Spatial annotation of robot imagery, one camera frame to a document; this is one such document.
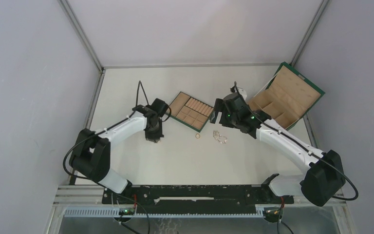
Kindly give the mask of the green jewelry tray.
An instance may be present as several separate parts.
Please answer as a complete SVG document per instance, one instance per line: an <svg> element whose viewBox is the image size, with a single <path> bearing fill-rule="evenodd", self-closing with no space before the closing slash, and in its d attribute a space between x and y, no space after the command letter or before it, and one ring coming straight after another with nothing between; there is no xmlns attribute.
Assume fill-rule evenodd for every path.
<svg viewBox="0 0 374 234"><path fill-rule="evenodd" d="M179 123L200 133L214 107L210 106L184 92L179 92L176 98L171 102L166 113Z"/></svg>

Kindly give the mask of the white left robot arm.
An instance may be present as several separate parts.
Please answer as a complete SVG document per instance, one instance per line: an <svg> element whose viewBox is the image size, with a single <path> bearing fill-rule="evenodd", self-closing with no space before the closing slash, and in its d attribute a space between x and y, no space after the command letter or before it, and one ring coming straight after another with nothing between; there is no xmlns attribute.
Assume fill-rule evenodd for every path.
<svg viewBox="0 0 374 234"><path fill-rule="evenodd" d="M157 143L164 136L162 118L167 109L167 104L138 105L125 119L110 127L99 131L81 130L67 153L68 164L85 179L113 191L119 202L129 202L133 196L132 183L111 167L111 151L138 132L144 132L147 141Z"/></svg>

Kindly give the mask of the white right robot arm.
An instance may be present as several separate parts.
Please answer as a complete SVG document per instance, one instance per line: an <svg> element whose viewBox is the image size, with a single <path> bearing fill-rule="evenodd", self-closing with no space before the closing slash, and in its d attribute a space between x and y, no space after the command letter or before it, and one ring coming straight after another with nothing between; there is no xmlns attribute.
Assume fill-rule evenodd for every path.
<svg viewBox="0 0 374 234"><path fill-rule="evenodd" d="M335 197L347 181L340 155L329 150L324 152L304 143L281 127L269 114L262 110L252 111L239 93L231 93L216 99L210 122L228 128L239 129L256 140L263 142L294 163L300 175L273 175L262 189L266 202L274 203L281 196L303 195L316 206L324 206Z"/></svg>

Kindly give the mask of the green open jewelry box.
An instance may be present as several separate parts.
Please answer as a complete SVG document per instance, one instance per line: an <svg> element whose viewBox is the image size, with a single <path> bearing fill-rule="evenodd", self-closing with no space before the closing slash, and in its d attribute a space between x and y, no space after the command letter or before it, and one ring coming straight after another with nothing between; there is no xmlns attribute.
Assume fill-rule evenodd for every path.
<svg viewBox="0 0 374 234"><path fill-rule="evenodd" d="M262 110L281 127L291 129L325 95L325 92L287 62L282 62L271 80L247 102Z"/></svg>

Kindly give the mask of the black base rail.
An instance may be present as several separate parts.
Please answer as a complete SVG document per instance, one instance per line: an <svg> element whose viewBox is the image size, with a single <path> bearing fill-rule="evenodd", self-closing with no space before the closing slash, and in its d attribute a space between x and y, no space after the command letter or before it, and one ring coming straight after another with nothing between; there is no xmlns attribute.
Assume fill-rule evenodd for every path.
<svg viewBox="0 0 374 234"><path fill-rule="evenodd" d="M272 179L260 185L130 185L121 194L105 189L101 202L151 215L250 215L258 205L294 204L293 197L271 191Z"/></svg>

